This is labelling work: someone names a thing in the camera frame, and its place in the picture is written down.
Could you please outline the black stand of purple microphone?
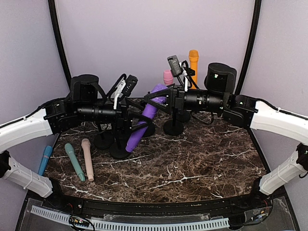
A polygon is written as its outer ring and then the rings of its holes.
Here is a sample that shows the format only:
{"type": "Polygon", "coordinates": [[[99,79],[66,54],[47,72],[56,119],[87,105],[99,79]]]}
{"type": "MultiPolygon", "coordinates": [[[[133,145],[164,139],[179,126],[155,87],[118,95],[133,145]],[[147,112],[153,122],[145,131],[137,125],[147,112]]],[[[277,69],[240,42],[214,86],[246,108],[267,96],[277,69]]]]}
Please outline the black stand of purple microphone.
{"type": "Polygon", "coordinates": [[[113,159],[123,160],[130,156],[130,152],[126,151],[129,136],[115,137],[115,142],[109,148],[109,154],[113,159]]]}

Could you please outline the blue microphone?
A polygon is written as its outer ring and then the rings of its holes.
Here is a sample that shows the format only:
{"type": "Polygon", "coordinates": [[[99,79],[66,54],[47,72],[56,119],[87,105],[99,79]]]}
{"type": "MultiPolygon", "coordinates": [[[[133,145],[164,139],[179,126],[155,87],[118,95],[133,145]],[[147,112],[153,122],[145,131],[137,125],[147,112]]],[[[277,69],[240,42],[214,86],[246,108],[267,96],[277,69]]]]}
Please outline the blue microphone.
{"type": "Polygon", "coordinates": [[[41,160],[39,170],[38,170],[38,174],[40,176],[43,176],[52,152],[53,152],[53,148],[51,146],[46,146],[46,148],[44,149],[42,160],[41,160]]]}

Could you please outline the orange microphone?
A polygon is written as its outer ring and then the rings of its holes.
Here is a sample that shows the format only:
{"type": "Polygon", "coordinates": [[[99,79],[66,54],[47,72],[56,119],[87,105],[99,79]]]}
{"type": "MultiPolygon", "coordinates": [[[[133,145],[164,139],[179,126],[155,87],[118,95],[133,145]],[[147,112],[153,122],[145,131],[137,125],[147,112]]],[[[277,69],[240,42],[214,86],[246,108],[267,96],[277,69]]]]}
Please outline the orange microphone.
{"type": "Polygon", "coordinates": [[[195,75],[192,76],[193,81],[197,84],[197,76],[198,76],[198,61],[199,61],[199,53],[197,50],[190,50],[189,51],[189,60],[190,60],[190,67],[192,70],[195,71],[195,75]]]}

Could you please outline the black stand of green microphone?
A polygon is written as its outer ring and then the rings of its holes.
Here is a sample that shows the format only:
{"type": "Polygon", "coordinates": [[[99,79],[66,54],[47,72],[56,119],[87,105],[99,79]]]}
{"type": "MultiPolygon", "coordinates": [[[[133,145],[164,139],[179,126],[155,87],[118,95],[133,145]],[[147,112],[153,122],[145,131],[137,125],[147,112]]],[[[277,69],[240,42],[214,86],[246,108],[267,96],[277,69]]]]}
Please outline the black stand of green microphone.
{"type": "Polygon", "coordinates": [[[114,136],[111,131],[102,129],[101,125],[98,125],[98,134],[94,137],[94,146],[97,149],[107,149],[114,143],[114,136]]]}

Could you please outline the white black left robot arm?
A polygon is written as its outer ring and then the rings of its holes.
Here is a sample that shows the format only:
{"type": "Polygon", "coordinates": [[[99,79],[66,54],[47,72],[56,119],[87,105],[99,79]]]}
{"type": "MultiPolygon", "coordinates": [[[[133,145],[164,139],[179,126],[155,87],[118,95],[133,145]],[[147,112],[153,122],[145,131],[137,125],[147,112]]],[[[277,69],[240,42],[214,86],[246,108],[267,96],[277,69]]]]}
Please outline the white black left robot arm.
{"type": "Polygon", "coordinates": [[[84,74],[71,79],[69,94],[44,103],[32,113],[0,126],[0,177],[28,189],[58,210],[68,206],[68,199],[58,192],[55,180],[40,176],[18,163],[9,149],[21,143],[60,134],[83,122],[112,124],[117,142],[121,136],[149,126],[150,118],[132,111],[138,105],[129,99],[138,79],[121,75],[112,89],[105,93],[95,75],[84,74]]]}

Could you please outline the green microphone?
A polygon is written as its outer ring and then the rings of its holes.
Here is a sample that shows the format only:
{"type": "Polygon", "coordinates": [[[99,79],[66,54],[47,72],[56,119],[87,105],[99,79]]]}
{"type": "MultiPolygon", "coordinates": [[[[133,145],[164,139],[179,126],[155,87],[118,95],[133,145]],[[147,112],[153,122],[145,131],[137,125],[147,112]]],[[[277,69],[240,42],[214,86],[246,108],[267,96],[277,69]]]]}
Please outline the green microphone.
{"type": "Polygon", "coordinates": [[[82,182],[85,182],[85,176],[84,176],[84,173],[83,173],[83,170],[78,162],[78,159],[75,155],[75,150],[73,148],[73,146],[70,144],[70,143],[66,143],[64,145],[64,148],[65,148],[65,152],[66,154],[69,156],[70,158],[70,161],[72,163],[72,166],[77,174],[77,176],[79,177],[79,179],[82,181],[82,182]]]}

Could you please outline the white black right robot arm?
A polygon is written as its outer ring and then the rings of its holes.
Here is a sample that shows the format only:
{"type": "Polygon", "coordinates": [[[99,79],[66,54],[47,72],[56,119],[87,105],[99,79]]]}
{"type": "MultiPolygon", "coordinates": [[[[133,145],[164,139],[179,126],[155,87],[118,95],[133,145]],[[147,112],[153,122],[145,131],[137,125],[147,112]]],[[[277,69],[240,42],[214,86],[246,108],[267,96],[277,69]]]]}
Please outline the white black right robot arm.
{"type": "Polygon", "coordinates": [[[257,208],[275,190],[308,170],[308,118],[282,110],[268,101],[245,95],[234,95],[236,70],[226,64],[210,63],[205,90],[182,90],[173,85],[145,95],[146,103],[172,113],[177,109],[212,112],[225,121],[244,129],[264,130],[293,140],[299,145],[291,156],[270,173],[254,181],[245,204],[257,208]]]}

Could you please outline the beige microphone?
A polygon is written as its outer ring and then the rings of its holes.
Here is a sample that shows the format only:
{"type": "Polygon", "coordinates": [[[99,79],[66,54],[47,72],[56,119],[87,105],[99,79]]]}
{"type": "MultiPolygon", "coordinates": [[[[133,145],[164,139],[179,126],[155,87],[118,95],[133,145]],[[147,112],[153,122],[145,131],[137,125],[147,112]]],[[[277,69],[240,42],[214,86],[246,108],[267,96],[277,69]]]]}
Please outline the beige microphone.
{"type": "Polygon", "coordinates": [[[89,181],[94,181],[94,171],[91,159],[91,151],[90,151],[90,141],[89,139],[83,139],[81,141],[81,147],[84,153],[84,160],[86,166],[86,173],[89,181]]]}

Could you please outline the black stand of beige microphone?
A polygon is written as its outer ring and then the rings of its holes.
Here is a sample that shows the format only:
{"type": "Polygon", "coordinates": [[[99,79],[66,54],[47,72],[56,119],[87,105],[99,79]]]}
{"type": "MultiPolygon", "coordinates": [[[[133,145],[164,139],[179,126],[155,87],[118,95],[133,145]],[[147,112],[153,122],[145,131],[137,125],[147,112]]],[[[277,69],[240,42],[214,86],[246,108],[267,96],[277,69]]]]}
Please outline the black stand of beige microphone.
{"type": "Polygon", "coordinates": [[[151,125],[146,129],[143,137],[150,137],[154,135],[154,133],[155,133],[155,125],[151,125]]]}

